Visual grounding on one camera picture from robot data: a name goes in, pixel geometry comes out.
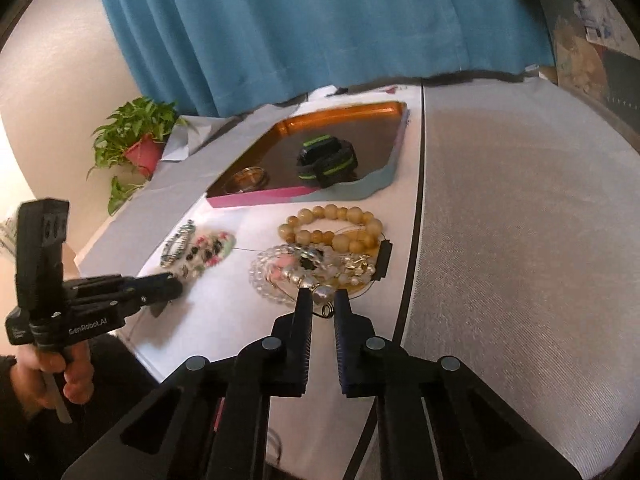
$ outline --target black smartwatch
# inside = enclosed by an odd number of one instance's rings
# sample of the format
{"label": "black smartwatch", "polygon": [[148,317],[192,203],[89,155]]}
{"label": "black smartwatch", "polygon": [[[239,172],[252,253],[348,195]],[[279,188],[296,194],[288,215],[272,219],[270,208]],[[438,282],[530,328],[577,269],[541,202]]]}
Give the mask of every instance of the black smartwatch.
{"label": "black smartwatch", "polygon": [[357,167],[353,145],[329,135],[308,140],[298,154],[298,177],[304,186],[329,187],[351,180]]}

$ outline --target screw head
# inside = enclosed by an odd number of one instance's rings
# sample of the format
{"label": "screw head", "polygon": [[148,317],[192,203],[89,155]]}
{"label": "screw head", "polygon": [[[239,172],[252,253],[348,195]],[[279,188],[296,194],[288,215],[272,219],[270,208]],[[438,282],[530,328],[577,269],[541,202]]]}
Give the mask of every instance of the screw head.
{"label": "screw head", "polygon": [[385,340],[381,337],[370,337],[365,343],[369,350],[382,350],[385,344]]}
{"label": "screw head", "polygon": [[460,361],[452,355],[447,355],[440,360],[440,366],[449,372],[455,372],[460,368]]}
{"label": "screw head", "polygon": [[202,370],[206,364],[207,360],[204,357],[201,355],[194,355],[189,357],[184,365],[187,367],[187,370],[196,372],[198,370]]}
{"label": "screw head", "polygon": [[281,345],[282,341],[277,337],[269,336],[262,340],[262,348],[265,350],[275,350],[280,348]]}

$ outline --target dark clothing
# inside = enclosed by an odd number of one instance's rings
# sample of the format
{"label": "dark clothing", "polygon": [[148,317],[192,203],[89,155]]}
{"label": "dark clothing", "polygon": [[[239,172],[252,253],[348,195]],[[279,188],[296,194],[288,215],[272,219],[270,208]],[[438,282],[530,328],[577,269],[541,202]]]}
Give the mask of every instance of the dark clothing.
{"label": "dark clothing", "polygon": [[0,357],[1,480],[60,480],[67,467],[158,385],[118,339],[99,336],[90,347],[94,395],[79,408],[80,417],[74,416],[80,423],[69,426],[53,410],[42,410],[27,423],[9,378],[15,359]]}

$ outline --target human hand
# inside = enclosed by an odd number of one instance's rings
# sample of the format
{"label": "human hand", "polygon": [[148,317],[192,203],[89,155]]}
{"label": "human hand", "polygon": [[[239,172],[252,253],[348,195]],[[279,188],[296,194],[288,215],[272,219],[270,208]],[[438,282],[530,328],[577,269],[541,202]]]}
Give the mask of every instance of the human hand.
{"label": "human hand", "polygon": [[74,404],[89,402],[94,393],[94,367],[91,364],[89,344],[82,341],[66,352],[71,362],[66,364],[62,355],[43,352],[32,345],[18,346],[17,363],[11,368],[11,383],[15,395],[22,406],[27,420],[34,417],[41,409],[52,410],[54,400],[42,379],[42,372],[52,374],[65,373],[64,396]]}

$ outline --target green leaves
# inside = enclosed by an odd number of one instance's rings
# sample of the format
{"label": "green leaves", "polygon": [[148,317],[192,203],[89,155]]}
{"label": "green leaves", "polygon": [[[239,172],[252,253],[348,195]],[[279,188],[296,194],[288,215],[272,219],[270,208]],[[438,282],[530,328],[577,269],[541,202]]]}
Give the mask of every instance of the green leaves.
{"label": "green leaves", "polygon": [[178,118],[175,103],[156,103],[144,96],[124,103],[108,119],[109,124],[99,126],[92,133],[95,136],[94,168],[127,164],[124,153],[146,134],[156,142],[164,142],[174,124],[186,124]]}
{"label": "green leaves", "polygon": [[124,203],[132,197],[132,195],[143,185],[137,184],[122,184],[117,176],[111,179],[111,197],[109,198],[109,204],[107,211],[110,216],[113,216],[118,209],[120,209]]}

